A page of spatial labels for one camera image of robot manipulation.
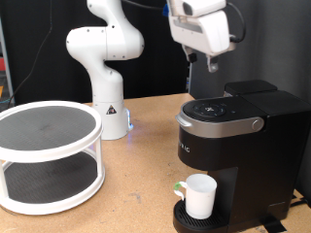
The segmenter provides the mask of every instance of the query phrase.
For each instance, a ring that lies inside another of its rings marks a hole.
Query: warning label
[[[117,111],[114,109],[114,107],[111,105],[110,107],[109,107],[109,110],[108,110],[108,112],[107,112],[107,115],[111,115],[111,114],[116,114],[117,113]]]

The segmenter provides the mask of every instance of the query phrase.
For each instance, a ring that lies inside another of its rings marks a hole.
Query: coffee maker drip tray
[[[227,230],[227,223],[217,210],[214,209],[206,219],[195,219],[187,214],[185,201],[182,200],[175,205],[173,222],[176,230],[183,233],[223,233]]]

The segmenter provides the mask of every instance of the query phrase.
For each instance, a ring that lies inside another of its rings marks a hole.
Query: cable
[[[240,43],[244,40],[245,38],[245,35],[246,35],[246,23],[245,23],[245,20],[243,18],[243,15],[242,13],[240,12],[240,10],[235,6],[233,5],[232,3],[229,3],[227,2],[226,3],[229,7],[233,8],[235,10],[235,12],[239,15],[240,19],[241,19],[241,22],[242,22],[242,26],[243,26],[243,34],[242,34],[242,38],[238,38],[238,37],[230,37],[230,41],[231,42],[234,42],[234,43]]]
[[[5,104],[5,103],[8,103],[10,101],[10,99],[7,99],[7,100],[4,100],[4,101],[1,101],[0,104]]]
[[[47,39],[49,38],[49,36],[50,36],[50,34],[51,34],[51,32],[52,32],[52,0],[51,0],[50,2],[51,2],[51,6],[50,6],[50,24],[51,24],[51,26],[50,26],[50,31],[48,32],[48,34],[47,34],[45,40],[42,42],[42,44],[41,44],[41,46],[40,46],[40,48],[39,48],[39,50],[38,50],[38,52],[37,52],[35,61],[33,62],[33,65],[32,65],[32,68],[31,68],[31,71],[30,71],[29,75],[20,83],[20,85],[19,85],[19,86],[17,87],[17,89],[14,91],[13,95],[11,96],[11,98],[10,98],[10,100],[9,100],[9,104],[8,104],[8,108],[7,108],[7,109],[10,109],[10,104],[11,104],[13,98],[16,96],[17,92],[18,92],[19,89],[23,86],[23,84],[24,84],[24,83],[30,78],[30,76],[32,75],[32,72],[33,72],[33,70],[34,70],[34,68],[35,68],[35,66],[36,66],[36,63],[37,63],[37,60],[38,60],[38,56],[39,56],[39,54],[40,54],[40,51],[41,51],[41,49],[42,49],[44,43],[47,41]]]
[[[292,203],[291,207],[299,206],[299,205],[302,205],[302,204],[309,205],[309,202],[308,202],[308,200],[306,198],[302,197],[302,198],[300,198],[300,201]]]
[[[139,3],[135,3],[135,2],[132,2],[132,1],[128,1],[128,0],[122,0],[122,1],[125,2],[125,3],[128,3],[128,4],[131,4],[131,5],[134,5],[136,7],[145,8],[145,9],[148,9],[148,10],[163,11],[162,8],[145,6],[145,5],[142,5],[142,4],[139,4]]]

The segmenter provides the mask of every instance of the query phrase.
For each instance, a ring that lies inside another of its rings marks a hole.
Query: black background
[[[135,0],[162,8],[165,0]],[[50,29],[50,0],[0,0],[13,88],[30,73],[36,53]],[[143,35],[145,49],[139,58],[108,61],[123,76],[124,98],[186,91],[188,63],[182,46],[171,37],[168,18],[161,11],[122,2],[123,11]],[[86,7],[86,0],[52,0],[52,33],[39,55],[33,75],[16,95],[17,104],[43,100],[91,102],[86,69],[66,49],[71,29],[106,26]]]

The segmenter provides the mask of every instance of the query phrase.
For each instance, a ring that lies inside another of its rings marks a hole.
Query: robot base
[[[123,100],[115,103],[100,103],[94,101],[92,106],[100,115],[104,126],[101,140],[117,140],[124,137],[128,129],[127,108]]]

